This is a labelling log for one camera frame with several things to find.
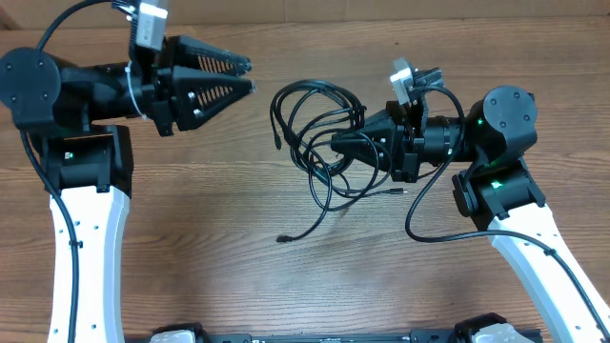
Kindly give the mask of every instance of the wooden surface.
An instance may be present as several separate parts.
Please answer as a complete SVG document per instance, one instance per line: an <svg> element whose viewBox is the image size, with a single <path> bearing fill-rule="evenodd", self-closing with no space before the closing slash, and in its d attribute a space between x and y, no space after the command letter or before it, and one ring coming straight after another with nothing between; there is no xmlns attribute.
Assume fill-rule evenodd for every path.
<svg viewBox="0 0 610 343"><path fill-rule="evenodd" d="M200 130L170 138L158 137L151 122L115 121L131 127L136 164L123 246L126 333L188 321L212 333L396 332L450 328L488 312L519 328L544 327L486 240L408 239L404 218L422 184L329 214L307 239L275 243L280 233L307 229L319 211L288 150L275 150L273 95L298 79L325 78L371 114L395 98L388 75L400 56L421 69L442 67L464 108L502 84L536 95L539 142L527 162L568 246L610 301L608 31L610 17L171 28L250 56L258 91ZM0 53L32 46L39 35L0 32ZM63 30L48 51L102 64L124 61L127 42L125 30ZM434 113L455 115L446 100L431 101ZM54 249L49 197L5 108L0 155L0 341L44 342ZM429 192L414 218L418 232L474 229L451 195L450 176L464 168L455 164Z"/></svg>
<svg viewBox="0 0 610 343"><path fill-rule="evenodd" d="M80 0L0 0L14 30L43 30ZM310 23L353 20L603 16L608 0L172 0L170 25ZM124 28L108 4L81 10L63 28Z"/></svg>

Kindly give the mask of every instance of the beige wall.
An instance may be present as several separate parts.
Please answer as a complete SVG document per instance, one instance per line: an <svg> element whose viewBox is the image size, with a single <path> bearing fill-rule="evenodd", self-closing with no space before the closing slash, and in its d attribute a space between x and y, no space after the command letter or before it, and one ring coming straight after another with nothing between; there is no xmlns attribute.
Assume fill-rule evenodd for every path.
<svg viewBox="0 0 610 343"><path fill-rule="evenodd" d="M11 29L44 29L79 0L0 0ZM608 15L609 0L171 0L170 24ZM122 27L107 4L72 16L65 28Z"/></svg>

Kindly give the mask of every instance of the black cable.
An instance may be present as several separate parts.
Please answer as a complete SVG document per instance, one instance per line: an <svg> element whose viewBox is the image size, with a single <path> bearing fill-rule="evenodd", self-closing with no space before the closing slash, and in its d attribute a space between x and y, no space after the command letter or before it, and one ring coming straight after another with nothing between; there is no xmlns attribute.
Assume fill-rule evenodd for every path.
<svg viewBox="0 0 610 343"><path fill-rule="evenodd" d="M55 19L55 21L52 22L52 24L49 26L49 28L42 35L42 38L40 38L40 42L38 42L36 49L42 51L42 49L45 48L45 46L47 45L47 42L49 42L49 39L51 38L51 36L55 32L55 30L59 27L59 25L61 25L61 23L63 23L64 20L66 20L69 16L74 14L76 11L82 10L91 5L101 4L101 3L105 3L105 2L111 2L111 0L85 0L83 2L80 2L80 3L70 7L69 9L65 10L63 13L61 13L57 17L57 19Z"/></svg>
<svg viewBox="0 0 610 343"><path fill-rule="evenodd" d="M296 102L293 110L291 111L288 123L286 123L282 116L282 104L289 95L300 91L304 91L305 94L303 94L301 98ZM340 109L334 111L327 111L325 113L320 114L312 121L310 121L307 125L305 125L305 127L301 131L295 132L293 130L293 123L295 121L295 117L298 113L298 110L305 103L305 101L307 101L309 98L316 94L321 94L333 100L340 106ZM281 149L282 145L281 138L277 133L277 129L275 128L276 120L280 128L282 129L284 140L290 146L291 158L293 160L293 163L295 163L295 165L299 169L308 173L310 193L312 194L312 197L314 198L316 204L322 209L322 213L320 214L316 222L306 232L298 236L288 236L282 234L276 239L278 243L291 242L307 236L309 233L315 230L317 226L319 226L319 224L326 216L326 213L344 210L360 199L381 194L404 193L403 189L390 189L385 191L369 192L379 187L388 179L388 177L390 176L390 171L392 170L392 159L390 153L383 145L374 142L365 134L356 132L357 130L364 127L365 111L366 108L362 106L362 104L360 104L360 101L351 92L346 91L330 82L322 80L298 81L284 87L275 95L270 107L270 118L272 128L274 130L275 146L278 149ZM303 137L313 129L333 126L340 123L349 123L349 129L327 129L315 134L309 142L303 141ZM335 133L355 133L358 138L335 139L317 142L319 139L321 139L321 137ZM347 178L345 177L345 175L343 175L343 173L351 166L353 162L352 158L343 156L334 163L327 163L326 161L324 161L322 156L320 156L320 154L315 150L316 148L322 146L329 146L331 144L361 145L362 143L370 146L376 157L376 166L373 175L371 176L369 183L363 189L352 189ZM390 162L390 168L385 173L385 175L379 181L377 181L380 159L379 151L382 151L384 153L384 158L387 158ZM324 186L328 187L326 201L324 203L320 201L315 192L314 176ZM345 188L340 188L333 185L333 177L335 176L338 176L343 180L343 182L345 183ZM333 193L336 193L337 195L348 199L348 201L342 205L331 207Z"/></svg>
<svg viewBox="0 0 610 343"><path fill-rule="evenodd" d="M557 251L555 251L555 249L551 249L549 246L540 242L536 238L530 237L523 233L501 232L501 231L466 232L466 233L450 234L450 235L441 236L441 237L422 237L422 236L418 236L413 233L413 231L411 230L411 220L413 219L413 214L417 208L417 205L419 204L419 202L421 201L423 196L432 188L432 186L435 184L435 182L437 182L437 180L440 178L440 176L443 174L443 172L445 172L447 167L449 167L449 164L451 162L453 162L453 160L458 155L459 149L463 146L464 132L465 132L464 111L463 111L461 105L459 104L458 99L456 98L456 96L453 93L451 93L449 90L447 90L445 88L434 87L434 86L425 87L422 89L422 91L439 91L439 92L447 95L451 99L451 101L454 103L454 106L456 107L457 115L459 116L459 120L460 120L460 128L459 128L458 140L456 141L456 144L453 147L453 153L449 156L447 161L438 169L437 173L430 179L430 181L428 181L426 186L421 190L421 192L419 193L419 195L416 197L413 204L411 205L411 209L409 209L409 212L407 213L407 218L405 220L404 228L405 228L405 231L407 232L407 234L409 235L409 237L416 240L417 242L422 242L422 243L440 243L440 242L451 242L451 241L457 241L457 240L461 240L461 239L474 238L474 237L503 235L503 236L520 238L524 241L527 241L529 243L532 243L532 244L540 247L545 255L552 256L559 263L559 265L563 268L563 270L568 275L568 277L570 278L570 280L576 287L577 291L579 292L580 297L582 298L582 301L584 302L584 305L587 307L587 309L593 316L593 319L595 320L596 324L598 325L598 328L601 330L605 341L610 342L610 333L608 332L607 328L603 325L603 321L601 321L600 314L598 313L596 308L593 306L591 299L587 295L586 291L580 284L577 277L574 275L574 272L572 272L572 270L565 263L565 261L561 257L559 257L559 255L557 254Z"/></svg>
<svg viewBox="0 0 610 343"><path fill-rule="evenodd" d="M23 147L26 150L26 155L30 159L31 165L34 167L34 170L38 176L40 176L40 179L42 180L43 184L45 184L45 187L51 194L53 200L55 200L55 203L57 203L57 207L64 216L66 226L68 227L68 235L70 236L72 253L72 294L70 306L70 325L68 327L68 343L73 343L74 338L76 337L76 313L78 311L78 248L80 245L76 240L76 231L74 230L74 224L72 223L72 219L68 209L66 208L66 204L64 204L59 191L56 190L51 181L49 181L49 178L45 175L45 172L42 170L40 164L36 160L36 157L31 150L28 134L25 131L21 131L21 141L23 142Z"/></svg>

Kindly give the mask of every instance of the wooden table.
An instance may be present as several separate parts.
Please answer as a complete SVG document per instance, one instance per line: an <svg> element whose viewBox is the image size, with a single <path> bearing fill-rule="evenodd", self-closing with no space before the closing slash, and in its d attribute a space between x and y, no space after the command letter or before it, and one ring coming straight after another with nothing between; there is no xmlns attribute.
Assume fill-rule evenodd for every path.
<svg viewBox="0 0 610 343"><path fill-rule="evenodd" d="M424 20L171 28L248 55L257 93L198 131L160 138L132 130L132 214L123 246L128 334L201 321L211 333L396 332L450 328L497 312L543 328L508 264L484 239L425 245L404 218L422 184L327 216L307 239L278 245L319 215L307 177L276 151L269 104L284 85L324 78L355 93L369 114L395 98L392 61L442 67L465 108L502 84L536 95L539 142L527 152L574 255L610 301L610 18ZM41 32L0 32L0 53ZM126 30L62 30L48 52L79 65L125 61ZM434 97L432 110L455 115ZM321 112L310 108L312 117ZM49 197L7 109L0 110L0 340L46 341L54 243ZM455 164L414 219L421 234L474 229L451 195ZM356 177L368 177L370 170Z"/></svg>

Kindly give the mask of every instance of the white cable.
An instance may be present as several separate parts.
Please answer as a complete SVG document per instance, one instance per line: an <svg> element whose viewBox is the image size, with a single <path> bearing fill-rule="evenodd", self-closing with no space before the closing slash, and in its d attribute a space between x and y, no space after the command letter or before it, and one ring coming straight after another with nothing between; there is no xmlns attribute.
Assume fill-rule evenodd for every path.
<svg viewBox="0 0 610 343"><path fill-rule="evenodd" d="M133 95L133 87L132 87L132 61L127 64L125 67L125 73L127 74L127 87L130 90L130 96L132 97L133 106L135 110L142 116L142 119L146 120L149 117L142 113L139 107L137 107L137 103L135 102L135 95Z"/></svg>

